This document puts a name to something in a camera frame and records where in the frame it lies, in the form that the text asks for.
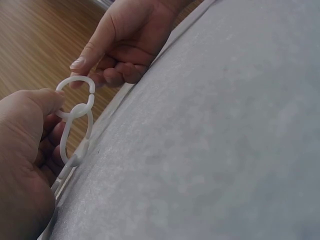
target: finger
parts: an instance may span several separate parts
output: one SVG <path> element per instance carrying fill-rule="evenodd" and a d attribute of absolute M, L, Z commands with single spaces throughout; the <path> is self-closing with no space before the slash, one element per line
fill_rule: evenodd
<path fill-rule="evenodd" d="M 115 70 L 122 74 L 123 80 L 126 83 L 136 84 L 147 71 L 147 67 L 142 65 L 133 65 L 130 62 L 119 62 L 116 65 Z"/>
<path fill-rule="evenodd" d="M 63 168 L 64 163 L 60 156 L 60 146 L 57 146 L 51 158 L 40 167 L 40 171 L 49 182 L 49 185 L 52 186 Z"/>
<path fill-rule="evenodd" d="M 81 74 L 72 72 L 70 76 L 71 76 L 71 77 L 74 77 L 74 76 L 79 76 L 79 75 L 81 75 Z M 73 82 L 71 82 L 71 83 L 69 84 L 69 86 L 70 86 L 70 88 L 72 88 L 72 89 L 78 89 L 78 88 L 80 88 L 83 84 L 84 84 L 83 81 L 73 81 Z"/>
<path fill-rule="evenodd" d="M 70 65 L 73 73 L 87 76 L 103 57 L 116 38 L 115 26 L 109 11 L 105 13 L 79 58 Z"/>
<path fill-rule="evenodd" d="M 43 123 L 43 132 L 41 141 L 48 136 L 49 133 L 55 128 L 55 126 L 60 123 L 62 119 L 58 117 L 56 114 L 50 114 L 44 119 Z"/>
<path fill-rule="evenodd" d="M 106 84 L 106 80 L 104 77 L 104 70 L 97 69 L 94 73 L 90 74 L 89 76 L 94 81 L 95 86 L 97 88 L 100 88 Z"/>
<path fill-rule="evenodd" d="M 54 91 L 48 88 L 26 91 L 25 97 L 32 100 L 46 117 L 58 111 L 65 102 L 63 91 Z"/>
<path fill-rule="evenodd" d="M 114 68 L 108 68 L 103 72 L 106 85 L 108 87 L 116 88 L 125 83 L 123 75 L 117 72 Z"/>
<path fill-rule="evenodd" d="M 65 126 L 65 122 L 60 122 L 54 127 L 49 135 L 40 142 L 34 165 L 40 167 L 52 156 L 53 151 L 60 144 Z"/>

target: knuckle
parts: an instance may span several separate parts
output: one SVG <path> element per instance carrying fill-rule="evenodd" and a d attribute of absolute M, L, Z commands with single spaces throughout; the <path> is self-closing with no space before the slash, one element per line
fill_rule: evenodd
<path fill-rule="evenodd" d="M 96 50 L 96 45 L 91 41 L 89 41 L 84 47 L 84 51 L 94 52 L 95 50 Z"/>
<path fill-rule="evenodd" d="M 19 90 L 16 91 L 14 95 L 19 101 L 25 101 L 27 99 L 33 98 L 33 93 L 30 90 Z"/>

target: wood grain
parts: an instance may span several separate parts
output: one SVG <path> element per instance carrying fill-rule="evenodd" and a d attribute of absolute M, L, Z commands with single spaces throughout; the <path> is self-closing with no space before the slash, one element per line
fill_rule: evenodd
<path fill-rule="evenodd" d="M 176 24 L 200 2 L 192 3 Z M 103 14 L 104 10 L 90 0 L 0 0 L 0 99 L 21 89 L 55 89 L 70 75 L 70 63 L 78 57 Z M 64 90 L 66 111 L 87 102 L 87 86 Z M 107 87 L 97 90 L 95 120 L 117 91 Z M 86 129 L 85 117 L 74 121 L 69 153 L 79 145 Z"/>

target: hand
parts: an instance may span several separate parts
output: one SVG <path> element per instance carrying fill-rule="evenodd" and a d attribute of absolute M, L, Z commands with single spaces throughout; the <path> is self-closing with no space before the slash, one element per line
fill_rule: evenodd
<path fill-rule="evenodd" d="M 116 0 L 105 13 L 71 75 L 90 77 L 97 87 L 135 84 L 166 43 L 179 12 L 190 0 Z M 82 82 L 73 82 L 78 88 Z"/>
<path fill-rule="evenodd" d="M 54 212 L 64 93 L 18 91 L 0 101 L 0 239 L 36 239 Z"/>

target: gray cloth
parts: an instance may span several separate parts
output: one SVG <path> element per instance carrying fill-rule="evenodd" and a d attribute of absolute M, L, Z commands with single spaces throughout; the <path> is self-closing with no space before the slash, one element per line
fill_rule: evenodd
<path fill-rule="evenodd" d="M 320 1 L 220 0 L 98 124 L 52 240 L 320 239 Z"/>

